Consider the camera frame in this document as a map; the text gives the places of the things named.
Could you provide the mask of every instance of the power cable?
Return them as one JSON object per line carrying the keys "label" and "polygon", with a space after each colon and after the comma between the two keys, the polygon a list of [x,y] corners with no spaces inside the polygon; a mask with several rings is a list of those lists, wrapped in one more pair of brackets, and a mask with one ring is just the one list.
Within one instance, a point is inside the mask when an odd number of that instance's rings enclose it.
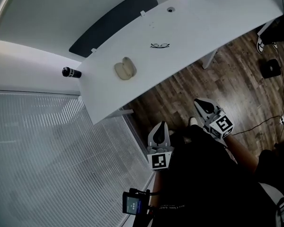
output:
{"label": "power cable", "polygon": [[[280,57],[280,53],[279,53],[279,50],[277,49],[277,52],[278,52],[278,56],[279,56],[279,61],[280,61],[280,69],[281,69],[281,74],[282,74],[282,88],[283,88],[283,95],[282,95],[282,111],[283,111],[283,116],[284,116],[284,74],[283,74],[283,70],[282,70],[282,67],[283,67],[283,64],[282,64],[282,61],[281,61],[281,57]],[[265,122],[267,122],[268,120],[271,120],[271,119],[274,119],[274,118],[282,118],[282,116],[280,115],[277,115],[277,116],[274,116],[274,117],[270,117],[269,119],[266,119],[264,120],[262,123],[258,124],[257,126],[249,129],[249,130],[246,130],[246,131],[242,131],[242,132],[239,132],[239,133],[236,133],[234,134],[233,136],[237,135],[237,134],[242,134],[242,133],[245,133],[245,132],[248,132],[248,131],[252,131],[253,129],[255,129],[256,127],[264,124]],[[281,135],[280,135],[280,138],[282,137],[282,134],[283,134],[283,130],[284,130],[284,123],[283,123],[283,128],[282,128],[282,132],[281,132]]]}

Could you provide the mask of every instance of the eyeglasses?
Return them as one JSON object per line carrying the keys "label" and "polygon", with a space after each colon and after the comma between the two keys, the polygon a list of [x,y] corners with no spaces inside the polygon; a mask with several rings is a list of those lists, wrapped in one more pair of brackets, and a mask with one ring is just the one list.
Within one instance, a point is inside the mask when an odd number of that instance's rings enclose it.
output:
{"label": "eyeglasses", "polygon": [[164,49],[169,47],[169,44],[162,44],[162,45],[158,45],[158,44],[151,44],[151,48],[158,48],[158,49]]}

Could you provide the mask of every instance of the desk leg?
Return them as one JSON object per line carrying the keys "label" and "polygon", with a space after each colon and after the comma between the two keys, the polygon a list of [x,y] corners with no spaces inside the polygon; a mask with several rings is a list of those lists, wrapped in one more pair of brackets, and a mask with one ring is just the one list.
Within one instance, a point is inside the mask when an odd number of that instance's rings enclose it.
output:
{"label": "desk leg", "polygon": [[107,116],[105,118],[106,119],[115,118],[115,117],[120,117],[120,116],[125,115],[125,114],[132,114],[132,113],[133,113],[132,109],[117,110],[117,111],[114,111],[113,113],[111,113],[109,116]]}
{"label": "desk leg", "polygon": [[203,69],[206,69],[207,67],[209,67],[209,64],[212,62],[214,55],[217,53],[217,50],[218,48],[210,52],[209,54],[207,54],[201,59],[201,61],[203,62],[203,66],[202,66]]}
{"label": "desk leg", "polygon": [[260,36],[271,24],[273,20],[268,21],[266,24],[264,24],[264,26],[260,29],[260,31],[257,33],[258,36]]}

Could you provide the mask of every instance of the display screen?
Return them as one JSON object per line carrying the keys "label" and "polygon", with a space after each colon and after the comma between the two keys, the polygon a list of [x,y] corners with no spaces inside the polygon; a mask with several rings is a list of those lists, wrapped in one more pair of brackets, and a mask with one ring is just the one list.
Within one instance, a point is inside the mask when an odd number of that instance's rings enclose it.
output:
{"label": "display screen", "polygon": [[127,197],[126,198],[126,212],[129,214],[137,214],[139,213],[140,208],[140,200],[137,198]]}

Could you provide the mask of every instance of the black water bottle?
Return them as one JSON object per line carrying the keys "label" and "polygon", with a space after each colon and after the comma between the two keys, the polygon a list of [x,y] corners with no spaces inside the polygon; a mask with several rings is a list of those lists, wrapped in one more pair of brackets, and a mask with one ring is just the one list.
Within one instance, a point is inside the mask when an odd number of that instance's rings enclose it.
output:
{"label": "black water bottle", "polygon": [[81,71],[69,67],[64,67],[62,70],[62,75],[67,78],[80,78],[82,73]]}

